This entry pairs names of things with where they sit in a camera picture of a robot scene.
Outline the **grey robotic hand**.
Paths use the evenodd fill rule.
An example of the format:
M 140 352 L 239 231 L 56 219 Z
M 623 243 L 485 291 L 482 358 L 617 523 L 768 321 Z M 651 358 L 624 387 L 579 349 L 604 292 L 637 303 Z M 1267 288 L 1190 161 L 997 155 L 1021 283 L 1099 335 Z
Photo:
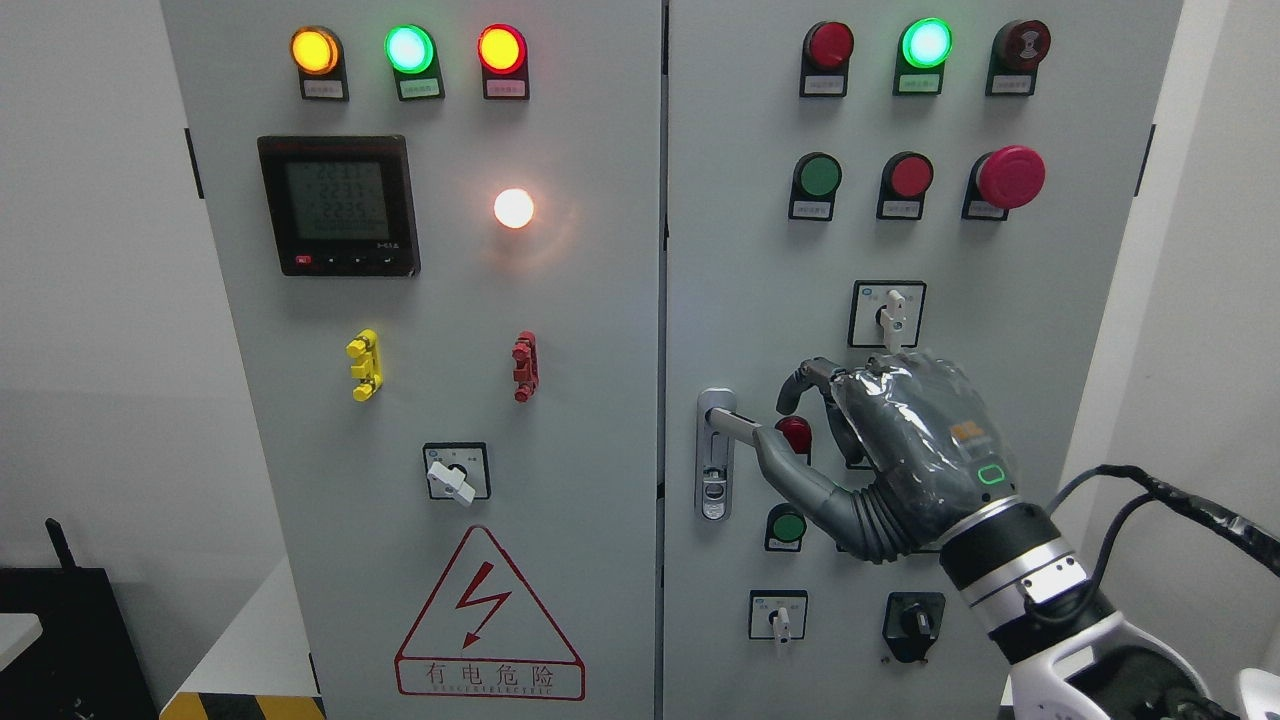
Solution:
M 1015 495 L 1012 451 L 955 364 L 901 352 L 847 370 L 814 357 L 785 382 L 777 409 L 792 413 L 810 386 L 851 427 L 876 480 L 855 491 L 836 486 L 771 427 L 756 428 L 751 445 L 765 480 L 855 559 L 892 561 L 938 544 Z

